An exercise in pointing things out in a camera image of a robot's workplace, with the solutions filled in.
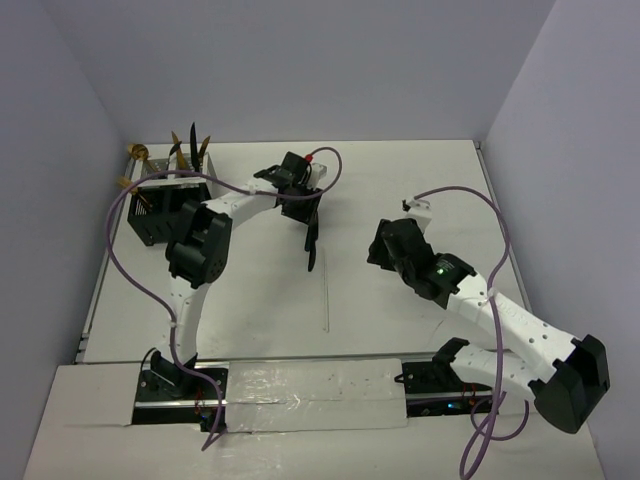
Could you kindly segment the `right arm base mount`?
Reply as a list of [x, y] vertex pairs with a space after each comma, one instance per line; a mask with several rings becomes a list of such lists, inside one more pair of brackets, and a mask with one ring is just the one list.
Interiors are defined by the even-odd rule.
[[464, 383], [435, 362], [403, 361], [394, 381], [404, 388], [409, 418], [468, 415], [474, 407], [488, 413], [492, 390], [483, 384]]

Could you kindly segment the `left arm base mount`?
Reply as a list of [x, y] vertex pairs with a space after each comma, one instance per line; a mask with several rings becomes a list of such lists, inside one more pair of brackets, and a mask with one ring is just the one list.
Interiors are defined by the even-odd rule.
[[225, 395], [229, 369], [220, 366], [197, 367], [196, 359], [186, 367], [213, 379], [223, 400], [219, 405], [216, 388], [207, 380], [185, 373], [156, 349], [141, 361], [131, 423], [133, 425], [197, 425], [202, 433], [216, 427], [226, 431]]

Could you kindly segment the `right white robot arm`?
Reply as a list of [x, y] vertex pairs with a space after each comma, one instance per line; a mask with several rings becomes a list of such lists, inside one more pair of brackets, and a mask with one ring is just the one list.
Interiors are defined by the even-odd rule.
[[450, 339], [433, 358], [436, 383], [444, 390], [499, 381], [502, 391], [531, 402], [548, 423], [569, 434], [581, 429], [609, 390], [599, 339], [578, 339], [491, 291], [462, 259], [434, 252], [415, 219], [381, 220], [367, 261], [396, 271], [418, 296], [494, 335], [509, 350], [500, 358], [466, 339]]

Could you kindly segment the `black serrated knife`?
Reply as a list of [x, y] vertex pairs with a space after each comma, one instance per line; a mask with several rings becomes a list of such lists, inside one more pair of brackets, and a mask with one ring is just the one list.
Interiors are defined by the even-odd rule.
[[194, 172], [199, 172], [200, 157], [199, 157], [199, 148], [198, 148], [198, 142], [197, 142], [197, 133], [196, 133], [195, 123], [192, 123], [190, 127], [189, 146], [190, 146], [190, 159], [191, 159], [192, 169]]

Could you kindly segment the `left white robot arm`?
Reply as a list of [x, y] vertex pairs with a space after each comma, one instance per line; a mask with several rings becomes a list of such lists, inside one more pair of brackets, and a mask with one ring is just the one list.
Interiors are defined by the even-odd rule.
[[165, 252], [174, 316], [169, 339], [152, 355], [150, 366], [171, 397], [184, 398], [194, 390], [198, 325], [209, 286], [227, 265], [233, 230], [279, 207], [283, 216], [307, 226], [304, 251], [312, 271], [319, 236], [318, 183], [326, 174], [327, 167], [310, 155], [288, 152], [281, 164], [256, 172], [238, 191], [183, 205]]

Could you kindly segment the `gold fork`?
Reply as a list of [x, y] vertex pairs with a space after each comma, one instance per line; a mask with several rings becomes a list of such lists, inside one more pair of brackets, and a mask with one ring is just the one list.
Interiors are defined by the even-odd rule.
[[149, 212], [152, 209], [150, 201], [140, 192], [138, 187], [132, 187], [133, 182], [129, 178], [119, 176], [116, 179], [116, 184], [122, 190], [128, 190], [128, 193], [142, 205], [145, 211]]

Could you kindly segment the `gold knife green handle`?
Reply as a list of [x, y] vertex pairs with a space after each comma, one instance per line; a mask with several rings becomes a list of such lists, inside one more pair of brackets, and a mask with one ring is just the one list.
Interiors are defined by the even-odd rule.
[[[181, 141], [178, 138], [178, 135], [174, 131], [171, 132], [171, 136], [172, 136], [173, 144], [178, 142], [178, 141]], [[182, 152], [181, 147], [180, 147], [180, 151], [178, 153], [178, 163], [179, 163], [179, 168], [178, 168], [179, 170], [187, 170], [188, 169], [188, 164], [187, 164], [187, 162], [185, 160], [185, 157], [184, 157], [184, 154]]]

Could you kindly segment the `gold knife black handle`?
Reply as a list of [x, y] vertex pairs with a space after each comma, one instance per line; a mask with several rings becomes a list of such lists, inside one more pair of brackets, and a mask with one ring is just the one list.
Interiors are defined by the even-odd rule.
[[198, 161], [199, 161], [199, 170], [202, 171], [203, 170], [203, 165], [204, 165], [204, 156], [207, 152], [207, 148], [210, 142], [211, 136], [207, 136], [201, 143], [199, 150], [198, 150]]

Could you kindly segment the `gold spoon green handle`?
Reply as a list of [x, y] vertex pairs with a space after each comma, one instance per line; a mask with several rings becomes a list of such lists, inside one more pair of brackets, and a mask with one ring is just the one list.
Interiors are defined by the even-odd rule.
[[144, 144], [130, 143], [127, 145], [127, 152], [130, 159], [142, 165], [142, 177], [159, 172], [159, 169], [150, 161], [149, 150]]

